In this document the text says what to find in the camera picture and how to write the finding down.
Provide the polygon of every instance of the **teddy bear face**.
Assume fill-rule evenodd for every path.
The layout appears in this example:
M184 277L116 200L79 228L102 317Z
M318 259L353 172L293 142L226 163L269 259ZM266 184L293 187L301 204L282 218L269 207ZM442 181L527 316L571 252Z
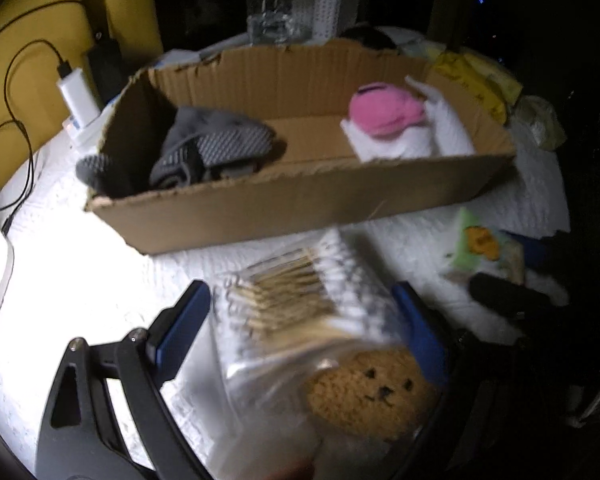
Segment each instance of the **teddy bear face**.
M406 348L360 352L307 384L315 415L348 433L389 441L415 431L437 398Z

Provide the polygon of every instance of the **white table surface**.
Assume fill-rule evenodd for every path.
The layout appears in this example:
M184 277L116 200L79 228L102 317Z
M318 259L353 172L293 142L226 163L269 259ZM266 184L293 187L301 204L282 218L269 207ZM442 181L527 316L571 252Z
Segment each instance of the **white table surface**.
M526 126L513 120L518 176L469 202L487 224L533 237L569 230L562 177L553 153L537 149ZM33 470L46 396L67 343L83 336L90 344L119 340L148 326L195 278L208 278L266 256L302 235L269 238L142 256L91 213L82 210L86 188L74 176L78 153L65 133L40 149L35 190L9 233L14 271L0 313L0 434ZM23 165L0 193L0 204L17 196ZM462 288L436 273L436 240L458 205L347 226L345 231L374 248L381 276L410 280L425 300L452 322L480 338L510 344L516 331L474 303ZM371 263L378 266L378 260ZM198 378L190 352L176 380L162 394L194 450L204 459L212 443L191 394ZM148 464L122 391L112 391L132 456Z

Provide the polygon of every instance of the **white tablecloth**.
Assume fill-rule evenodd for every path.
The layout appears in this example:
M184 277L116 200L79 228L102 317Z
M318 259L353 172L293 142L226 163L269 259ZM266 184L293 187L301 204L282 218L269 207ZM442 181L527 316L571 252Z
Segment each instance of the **white tablecloth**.
M474 199L470 208L487 224L524 235L568 230L555 155L538 150L522 124L514 122L512 134L518 176ZM0 434L30 470L46 396L70 339L83 336L90 344L118 340L133 327L148 326L191 280L245 266L302 236L142 256L82 211L86 188L74 176L77 159L64 133L39 151L35 190L9 233L15 261L0 313ZM2 190L0 203L18 195L25 172L23 166ZM485 340L511 343L516 337L512 327L436 274L436 241L457 210L455 205L403 214L346 231L363 242L358 249L373 266L382 265L377 269L381 276L410 280L453 322ZM190 394L200 358L190 352L179 376L162 393L189 443L204 458L211 440ZM119 385L112 398L133 457L147 464Z

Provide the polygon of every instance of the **open brown box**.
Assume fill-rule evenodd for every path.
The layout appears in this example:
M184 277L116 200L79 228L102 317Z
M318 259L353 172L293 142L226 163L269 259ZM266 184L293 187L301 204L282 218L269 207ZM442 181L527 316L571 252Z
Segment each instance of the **open brown box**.
M439 88L469 131L477 155L361 164L340 129L363 84ZM141 253L155 254L360 222L474 197L515 156L510 136L460 85L421 59L349 42L227 50L186 66L148 69L126 86L100 151L147 182L176 107L199 105L263 120L286 152L254 175L86 209Z

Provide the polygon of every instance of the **pink object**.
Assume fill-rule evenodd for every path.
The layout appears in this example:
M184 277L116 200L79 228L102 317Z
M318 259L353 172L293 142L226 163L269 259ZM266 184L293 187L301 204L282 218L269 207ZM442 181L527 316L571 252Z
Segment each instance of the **pink object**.
M349 118L372 137L390 136L425 119L422 102L388 83L361 86L349 102Z

